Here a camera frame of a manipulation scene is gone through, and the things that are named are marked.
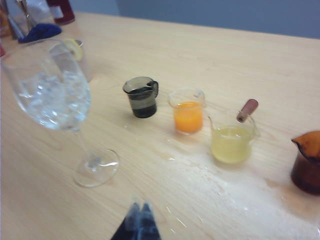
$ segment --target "cup handle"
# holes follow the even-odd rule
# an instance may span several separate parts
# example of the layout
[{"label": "cup handle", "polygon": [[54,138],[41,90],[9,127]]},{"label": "cup handle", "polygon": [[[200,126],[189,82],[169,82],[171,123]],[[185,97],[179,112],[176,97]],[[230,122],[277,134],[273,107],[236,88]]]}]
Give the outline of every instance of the cup handle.
[{"label": "cup handle", "polygon": [[152,80],[152,81],[148,82],[147,85],[152,87],[152,89],[154,91],[154,97],[156,98],[158,96],[158,92],[159,92],[159,83],[155,80]]}]

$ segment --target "amber liquid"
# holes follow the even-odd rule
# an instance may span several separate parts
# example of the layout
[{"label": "amber liquid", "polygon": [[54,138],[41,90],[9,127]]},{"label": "amber liquid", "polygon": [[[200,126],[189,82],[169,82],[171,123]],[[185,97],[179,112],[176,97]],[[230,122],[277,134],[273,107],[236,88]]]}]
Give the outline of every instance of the amber liquid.
[{"label": "amber liquid", "polygon": [[291,172],[291,179],[301,190],[320,195],[320,158],[313,160],[315,162],[309,161],[299,152]]}]

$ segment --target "yellow liquid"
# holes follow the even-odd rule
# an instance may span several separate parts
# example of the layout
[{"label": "yellow liquid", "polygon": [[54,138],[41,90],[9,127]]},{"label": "yellow liquid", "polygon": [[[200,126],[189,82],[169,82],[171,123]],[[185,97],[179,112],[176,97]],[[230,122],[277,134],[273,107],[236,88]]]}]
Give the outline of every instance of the yellow liquid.
[{"label": "yellow liquid", "polygon": [[211,150],[216,159],[228,164],[246,160],[251,154],[253,135],[239,126],[224,126],[212,131]]}]

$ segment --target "brown glass pitcher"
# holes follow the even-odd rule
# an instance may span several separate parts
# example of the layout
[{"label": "brown glass pitcher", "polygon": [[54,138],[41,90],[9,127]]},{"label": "brown glass pitcher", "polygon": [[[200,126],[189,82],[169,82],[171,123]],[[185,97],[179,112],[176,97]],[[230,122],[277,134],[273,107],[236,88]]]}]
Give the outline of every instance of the brown glass pitcher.
[{"label": "brown glass pitcher", "polygon": [[320,131],[292,139],[298,147],[291,179],[301,190],[320,195]]}]

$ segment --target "orange liquid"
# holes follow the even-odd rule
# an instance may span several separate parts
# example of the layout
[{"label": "orange liquid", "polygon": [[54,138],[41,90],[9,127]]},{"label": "orange liquid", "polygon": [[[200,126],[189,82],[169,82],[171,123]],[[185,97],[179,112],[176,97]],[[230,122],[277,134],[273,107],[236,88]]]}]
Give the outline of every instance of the orange liquid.
[{"label": "orange liquid", "polygon": [[175,128],[184,133],[194,133],[202,128],[202,106],[195,101],[184,101],[176,106],[173,117]]}]

